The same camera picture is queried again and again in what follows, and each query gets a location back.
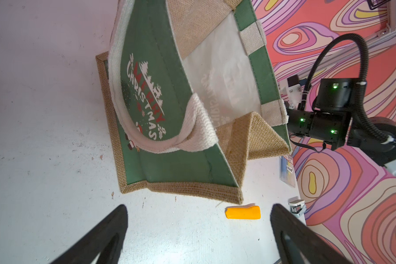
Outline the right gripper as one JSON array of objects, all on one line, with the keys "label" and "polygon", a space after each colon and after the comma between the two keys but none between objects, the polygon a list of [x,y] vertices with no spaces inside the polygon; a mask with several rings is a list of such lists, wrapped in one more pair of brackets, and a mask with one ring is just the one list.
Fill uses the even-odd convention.
[{"label": "right gripper", "polygon": [[288,110],[288,130],[293,136],[309,137],[323,141],[336,150],[345,145],[345,138],[351,121],[348,112],[307,112]]}]

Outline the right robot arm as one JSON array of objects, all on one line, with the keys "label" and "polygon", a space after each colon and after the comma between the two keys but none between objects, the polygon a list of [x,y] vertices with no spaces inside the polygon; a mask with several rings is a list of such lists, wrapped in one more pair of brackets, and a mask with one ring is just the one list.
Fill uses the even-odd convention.
[{"label": "right robot arm", "polygon": [[[330,78],[320,81],[311,111],[306,111],[311,81],[324,57],[337,44],[352,41],[360,55],[357,78]],[[368,117],[363,107],[367,87],[369,52],[365,40],[349,33],[330,42],[318,56],[306,79],[296,109],[287,108],[289,134],[322,141],[332,151],[344,145],[356,147],[396,177],[396,122],[384,117]]]}]

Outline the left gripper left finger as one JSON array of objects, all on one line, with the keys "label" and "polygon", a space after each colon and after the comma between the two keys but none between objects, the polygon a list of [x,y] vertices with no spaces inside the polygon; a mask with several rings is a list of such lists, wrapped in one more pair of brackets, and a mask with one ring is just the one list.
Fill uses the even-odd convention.
[{"label": "left gripper left finger", "polygon": [[53,263],[91,264],[97,260],[98,264],[117,264],[127,229],[128,211],[119,205]]}]

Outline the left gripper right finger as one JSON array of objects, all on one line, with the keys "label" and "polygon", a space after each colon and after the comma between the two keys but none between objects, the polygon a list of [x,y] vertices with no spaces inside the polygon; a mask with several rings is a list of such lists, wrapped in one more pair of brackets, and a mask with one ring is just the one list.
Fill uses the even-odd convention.
[{"label": "left gripper right finger", "polygon": [[281,204],[274,204],[271,226],[283,264],[349,264]]}]

